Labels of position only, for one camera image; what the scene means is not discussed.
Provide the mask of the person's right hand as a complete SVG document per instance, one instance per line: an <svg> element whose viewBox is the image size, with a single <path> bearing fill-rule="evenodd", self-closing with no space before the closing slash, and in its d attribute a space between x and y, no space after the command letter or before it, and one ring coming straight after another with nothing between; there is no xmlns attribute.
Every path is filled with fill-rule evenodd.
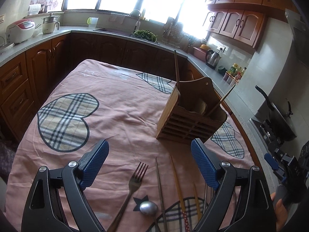
<svg viewBox="0 0 309 232"><path fill-rule="evenodd" d="M275 212L275 216L276 216L276 230L277 231L280 231L287 219L288 219L288 212L285 208L285 206L283 205L283 201L282 199L279 199L275 205L275 208L274 208L274 212Z"/></svg>

